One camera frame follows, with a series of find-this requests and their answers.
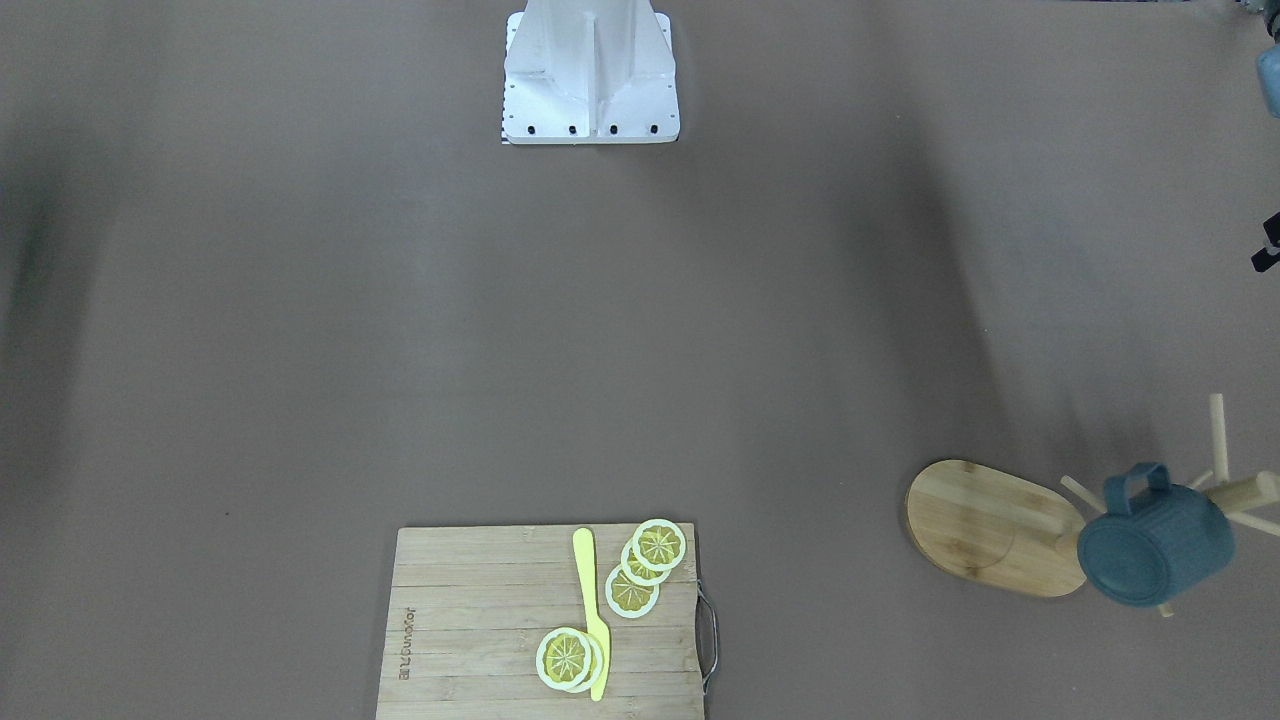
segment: lime slice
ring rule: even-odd
[[[591,669],[591,642],[573,628],[556,628],[538,646],[538,676],[548,688],[577,687]]]
[[[627,544],[622,546],[622,574],[637,585],[652,587],[669,578],[671,570],[658,573],[641,565],[636,553],[631,551],[631,542],[627,541]]]
[[[622,574],[622,565],[609,573],[604,582],[604,600],[620,618],[643,618],[658,602],[658,585],[637,585]]]
[[[664,573],[685,559],[685,533],[671,520],[645,520],[631,536],[631,547],[637,562]]]
[[[586,642],[591,646],[591,671],[586,674],[586,679],[580,684],[564,691],[567,693],[580,693],[591,689],[591,685],[600,679],[600,671],[604,670],[604,648],[590,634],[586,634]]]

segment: gray table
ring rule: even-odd
[[[653,515],[712,717],[1274,715],[1274,538],[1161,620],[899,520],[940,457],[1187,479],[1215,391],[1280,465],[1231,5],[664,1],[682,140],[527,150],[516,0],[0,4],[0,715],[371,717],[397,528]]]

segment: blue object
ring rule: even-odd
[[[1129,497],[1129,483],[1147,489]],[[1158,462],[1107,478],[1107,514],[1080,533],[1084,575],[1111,600],[1155,607],[1226,568],[1235,538],[1226,515],[1207,497],[1169,482]]]
[[[1280,45],[1258,55],[1258,82],[1262,83],[1267,110],[1280,118]]]

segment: wooden cutting board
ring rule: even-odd
[[[586,629],[573,564],[577,528],[595,533],[600,618],[613,635],[604,700],[538,679],[543,635]],[[685,560],[635,620],[604,602],[604,580],[636,525],[403,528],[387,612],[378,720],[703,720],[694,618],[694,525]]]

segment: cutting board handle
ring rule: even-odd
[[[704,610],[704,612],[694,614],[694,638],[698,646],[698,666],[704,667],[703,670],[703,694],[710,689],[712,675],[719,670],[719,620],[716,618],[716,606],[712,605],[709,597],[707,597],[707,591],[703,588],[703,579],[698,578],[698,609]],[[710,666],[703,660],[703,618],[707,618],[708,630],[710,633]]]

